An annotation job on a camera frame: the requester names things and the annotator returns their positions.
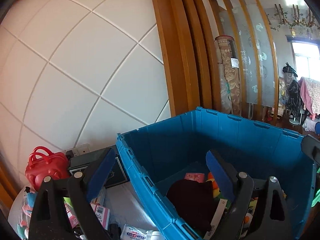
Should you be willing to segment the pink barcode box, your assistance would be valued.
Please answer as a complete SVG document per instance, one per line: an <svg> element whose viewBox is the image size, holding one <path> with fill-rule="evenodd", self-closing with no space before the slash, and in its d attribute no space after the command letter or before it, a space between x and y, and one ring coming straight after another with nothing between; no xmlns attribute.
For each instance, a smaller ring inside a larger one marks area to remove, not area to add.
<svg viewBox="0 0 320 240"><path fill-rule="evenodd" d="M102 205L91 203L91 207L98 218L100 224L105 230L108 229L109 219L110 219L110 210Z"/></svg>

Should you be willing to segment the red toy suitcase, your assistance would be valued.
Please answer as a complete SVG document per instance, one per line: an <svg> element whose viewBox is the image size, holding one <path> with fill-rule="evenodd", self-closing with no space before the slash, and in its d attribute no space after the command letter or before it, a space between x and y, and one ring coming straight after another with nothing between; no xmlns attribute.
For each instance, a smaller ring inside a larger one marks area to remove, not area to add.
<svg viewBox="0 0 320 240"><path fill-rule="evenodd" d="M44 146L37 146L29 155L25 176L33 189L39 191L46 176L53 180L69 178L68 166L69 160L64 153L53 153Z"/></svg>

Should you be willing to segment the blue plastic storage crate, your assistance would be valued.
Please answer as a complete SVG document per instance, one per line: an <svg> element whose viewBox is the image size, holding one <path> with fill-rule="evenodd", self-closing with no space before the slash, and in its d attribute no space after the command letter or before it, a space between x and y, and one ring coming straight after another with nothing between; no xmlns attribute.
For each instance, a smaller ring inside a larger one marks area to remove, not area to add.
<svg viewBox="0 0 320 240"><path fill-rule="evenodd" d="M116 146L137 196L166 239L204 238L166 197L171 185L181 179L212 182L219 203L211 237L222 224L231 202L222 196L207 166L206 154L211 150L251 178L276 177L287 204L292 239L303 232L319 164L319 141L309 135L199 107L119 134Z"/></svg>

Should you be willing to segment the toothpaste box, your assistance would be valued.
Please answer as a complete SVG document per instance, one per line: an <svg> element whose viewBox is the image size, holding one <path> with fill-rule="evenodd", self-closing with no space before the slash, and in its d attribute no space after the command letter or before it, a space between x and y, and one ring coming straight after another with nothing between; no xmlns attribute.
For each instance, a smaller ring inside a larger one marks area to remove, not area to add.
<svg viewBox="0 0 320 240"><path fill-rule="evenodd" d="M128 224L124 225L124 228L121 232L121 240L145 240L147 239L147 231L130 226Z"/></svg>

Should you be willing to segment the black gift box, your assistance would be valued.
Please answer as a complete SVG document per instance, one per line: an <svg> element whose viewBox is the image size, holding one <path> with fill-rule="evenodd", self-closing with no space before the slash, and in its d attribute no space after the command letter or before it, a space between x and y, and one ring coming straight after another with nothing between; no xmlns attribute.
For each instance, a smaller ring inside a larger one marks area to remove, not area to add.
<svg viewBox="0 0 320 240"><path fill-rule="evenodd" d="M98 182L104 179L106 189L130 180L115 145L72 157L68 171L72 175L76 172L89 175L90 183L93 179L97 179Z"/></svg>

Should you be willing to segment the rolled patterned carpet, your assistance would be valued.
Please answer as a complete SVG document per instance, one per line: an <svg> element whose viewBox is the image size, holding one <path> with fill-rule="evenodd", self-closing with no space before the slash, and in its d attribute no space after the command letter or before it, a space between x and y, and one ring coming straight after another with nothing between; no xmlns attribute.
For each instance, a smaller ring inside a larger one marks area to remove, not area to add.
<svg viewBox="0 0 320 240"><path fill-rule="evenodd" d="M221 109L223 113L241 115L239 60L234 38L220 35L215 38L220 77Z"/></svg>

